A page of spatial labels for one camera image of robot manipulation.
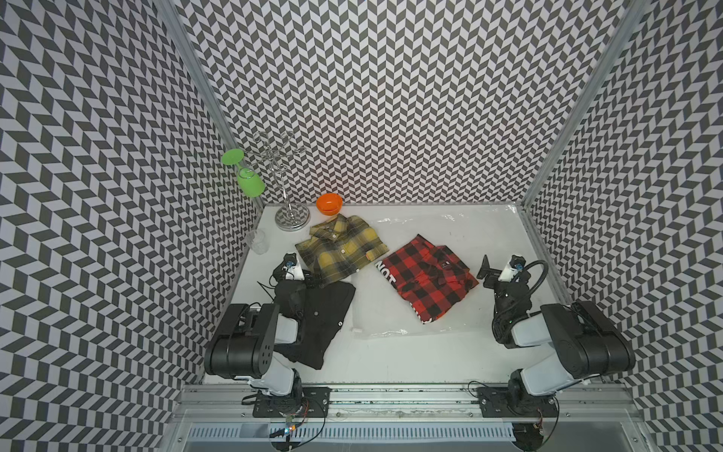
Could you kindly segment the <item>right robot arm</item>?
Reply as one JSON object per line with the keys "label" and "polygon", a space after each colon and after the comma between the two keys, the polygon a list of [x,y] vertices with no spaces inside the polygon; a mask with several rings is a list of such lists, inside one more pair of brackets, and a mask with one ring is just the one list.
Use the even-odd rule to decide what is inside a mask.
{"label": "right robot arm", "polygon": [[591,301],[549,303],[532,310],[532,296],[545,282],[549,265],[528,263],[513,254],[503,269],[482,261],[477,278],[493,290],[491,332],[508,348],[550,346],[552,354],[514,371],[503,395],[513,412],[548,402],[557,392],[591,377],[630,371],[636,364],[632,343]]}

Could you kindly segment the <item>red black plaid shirt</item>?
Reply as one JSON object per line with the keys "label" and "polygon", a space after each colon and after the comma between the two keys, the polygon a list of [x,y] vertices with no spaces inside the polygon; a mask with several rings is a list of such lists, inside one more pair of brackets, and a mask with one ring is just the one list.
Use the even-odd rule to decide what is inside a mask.
{"label": "red black plaid shirt", "polygon": [[375,268],[424,324],[442,318],[478,286],[457,254],[423,235],[378,261]]}

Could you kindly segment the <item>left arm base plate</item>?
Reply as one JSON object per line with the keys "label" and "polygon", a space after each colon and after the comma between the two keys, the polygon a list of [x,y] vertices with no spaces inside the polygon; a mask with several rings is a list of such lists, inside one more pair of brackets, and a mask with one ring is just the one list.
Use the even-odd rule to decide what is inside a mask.
{"label": "left arm base plate", "polygon": [[279,397],[259,393],[255,399],[252,416],[254,418],[284,418],[291,414],[298,417],[325,418],[329,412],[331,387],[304,386],[301,392]]}

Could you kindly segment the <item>clear plastic vacuum bag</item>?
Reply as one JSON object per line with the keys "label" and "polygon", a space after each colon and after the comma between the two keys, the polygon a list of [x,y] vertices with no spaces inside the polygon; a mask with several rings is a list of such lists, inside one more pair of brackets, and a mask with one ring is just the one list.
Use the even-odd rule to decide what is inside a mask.
{"label": "clear plastic vacuum bag", "polygon": [[493,290],[478,278],[480,267],[538,258],[514,205],[387,206],[369,222],[390,250],[352,280],[359,339],[490,336]]}

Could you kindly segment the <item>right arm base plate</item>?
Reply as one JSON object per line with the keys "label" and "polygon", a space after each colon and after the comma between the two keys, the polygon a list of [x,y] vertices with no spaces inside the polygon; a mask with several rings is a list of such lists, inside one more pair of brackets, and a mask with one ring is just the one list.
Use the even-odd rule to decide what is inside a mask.
{"label": "right arm base plate", "polygon": [[525,391],[514,393],[508,388],[476,388],[480,410],[485,418],[556,418],[559,415],[557,403],[551,395],[535,397]]}

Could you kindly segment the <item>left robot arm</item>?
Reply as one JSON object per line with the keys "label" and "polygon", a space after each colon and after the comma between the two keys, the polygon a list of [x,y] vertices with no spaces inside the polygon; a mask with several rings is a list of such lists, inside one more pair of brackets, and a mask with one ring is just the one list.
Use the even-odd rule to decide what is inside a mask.
{"label": "left robot arm", "polygon": [[205,350],[208,375],[242,380],[261,395],[280,403],[302,403],[297,370],[279,359],[277,347],[297,352],[307,342],[308,286],[282,280],[272,303],[237,303],[228,307]]}

